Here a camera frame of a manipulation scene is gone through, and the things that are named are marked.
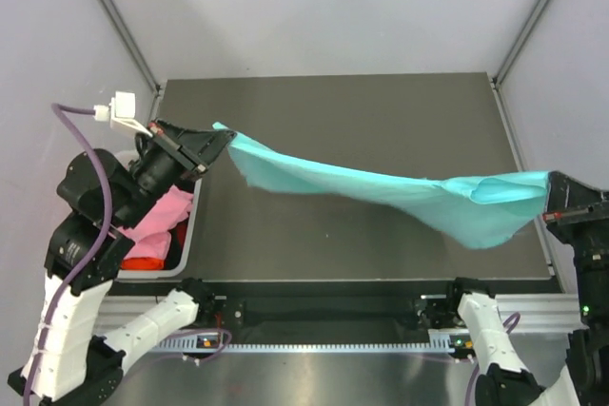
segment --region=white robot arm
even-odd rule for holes
[[[476,406],[580,406],[566,367],[551,388],[542,390],[516,353],[497,301],[475,290],[462,291],[458,313],[467,325],[482,373]]]
[[[92,334],[102,299],[133,242],[114,227],[136,226],[175,184],[200,179],[235,137],[231,130],[197,131],[162,120],[133,120],[133,94],[117,93],[110,107],[54,106],[86,150],[68,166],[57,193],[72,212],[55,229],[45,260],[45,304],[28,363],[9,386],[45,406],[99,405],[129,368],[171,333],[192,323],[215,323],[215,299],[197,280],[181,286],[147,313],[103,337]],[[140,158],[128,169],[104,149],[93,150],[60,111],[95,115],[113,128],[136,132]]]

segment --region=white cable clip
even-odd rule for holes
[[[110,122],[110,128],[125,135],[143,133],[148,137],[152,133],[135,120],[135,94],[133,92],[117,91],[108,106],[96,105],[95,121]]]

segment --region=stainless steel surface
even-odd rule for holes
[[[169,81],[160,116],[214,121],[314,161],[442,179],[517,169],[485,74]],[[549,278],[533,224],[466,249],[403,212],[249,188],[227,155],[205,178],[182,277],[206,280]]]
[[[531,36],[531,33],[533,33],[533,30],[535,30],[536,25],[540,21],[541,17],[545,13],[551,1],[552,0],[537,0],[537,2],[535,3],[535,6],[526,18],[526,21],[524,22],[521,31],[517,35],[514,44],[507,52],[507,55],[505,56],[505,59],[503,59],[499,71],[497,72],[497,83],[499,85],[502,85],[505,81],[507,74],[518,59],[518,56],[521,54],[524,45],[526,45],[526,42]]]
[[[558,378],[565,337],[514,336],[513,341],[539,382],[551,385]],[[200,368],[170,359],[124,381],[106,404],[462,406],[472,369],[468,363],[404,355],[226,354]]]
[[[154,74],[152,74],[152,70],[150,70],[150,67],[147,64],[146,59],[142,54],[142,51],[140,51],[137,46],[137,43],[135,43],[135,39],[133,38],[133,35],[131,35],[131,32],[129,31],[127,24],[125,23],[125,20],[123,19],[121,13],[116,7],[116,4],[114,4],[113,0],[99,1],[108,16],[110,23],[114,26],[114,30],[116,30],[121,41],[125,45],[125,48],[131,56],[131,59],[133,59],[133,62],[140,70],[140,73],[142,73],[142,76],[146,80],[148,86],[150,87],[150,90],[152,90],[152,92],[156,92],[159,84],[157,83],[156,78],[154,78]]]

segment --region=metal strip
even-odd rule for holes
[[[104,11],[108,15],[110,23],[114,26],[114,29],[120,36],[121,41],[125,45],[125,48],[127,48],[127,51],[129,53],[129,55],[131,56],[131,58],[133,59],[135,66],[140,70],[140,73],[142,73],[142,76],[146,80],[146,82],[147,82],[148,86],[150,87],[150,89],[152,90],[152,92],[156,94],[159,91],[160,85],[157,82],[156,78],[154,77],[152,70],[150,70],[150,67],[147,64],[146,59],[144,58],[144,55],[142,54],[142,52],[138,48],[137,44],[135,43],[135,40],[133,39],[133,35],[131,35],[131,32],[129,31],[127,24],[123,20],[121,13],[116,8],[116,5],[114,4],[114,2],[112,0],[99,0],[99,1],[101,2],[102,7],[104,8]]]
[[[524,22],[521,31],[517,35],[514,44],[512,45],[509,52],[505,56],[505,59],[503,59],[503,62],[501,63],[501,66],[497,73],[497,77],[495,78],[495,82],[499,86],[501,86],[505,81],[507,74],[516,62],[516,59],[518,59],[518,56],[521,54],[524,45],[528,41],[529,37],[531,36],[531,33],[539,23],[541,17],[547,10],[547,7],[550,5],[551,1],[552,0],[537,0],[537,2],[535,3],[535,7],[533,7],[531,13]]]
[[[201,334],[166,339],[150,352],[154,353],[213,353],[216,349],[197,347]],[[450,336],[433,334],[428,343],[412,344],[230,344],[225,352],[232,354],[450,354]]]
[[[505,134],[507,135],[507,141],[510,144],[510,148],[512,149],[512,155],[514,156],[514,161],[516,162],[516,168],[518,171],[523,171],[528,169],[528,165],[526,163],[526,159],[524,158],[524,153],[522,152],[522,146],[518,141],[518,135],[516,133],[516,129],[514,128],[514,121],[512,119],[512,115],[510,113],[509,107],[505,102],[505,98],[503,97],[503,92],[501,87],[497,85],[497,83],[493,83],[491,80],[491,88],[493,89],[493,93],[495,94],[495,102],[497,103],[497,109],[499,110],[499,114],[501,116],[501,122],[503,123],[503,128],[505,129]],[[545,259],[550,263],[550,273],[556,275],[559,279],[560,287],[562,290],[565,290],[564,282],[560,277],[560,271],[558,268],[555,268],[554,265],[557,264],[556,261],[556,253],[552,248],[552,244],[550,243],[549,233],[545,229],[545,225],[543,224],[541,217],[534,219],[533,221],[535,225],[535,230],[540,238],[541,250],[543,251],[543,255]]]
[[[566,334],[581,328],[580,303],[576,295],[498,295],[501,317],[521,313],[515,334]],[[99,310],[95,333],[103,335],[144,314],[156,304],[154,297],[106,297]],[[466,333],[463,329],[441,330],[443,335]]]

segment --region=white connector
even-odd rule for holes
[[[495,299],[476,292],[464,294],[459,316],[467,325],[482,373],[486,374],[492,363],[513,373],[528,371],[503,328]]]
[[[95,121],[110,122],[110,128],[125,135],[144,133],[151,137],[147,128],[135,120],[135,94],[117,91],[108,106],[96,105]]]

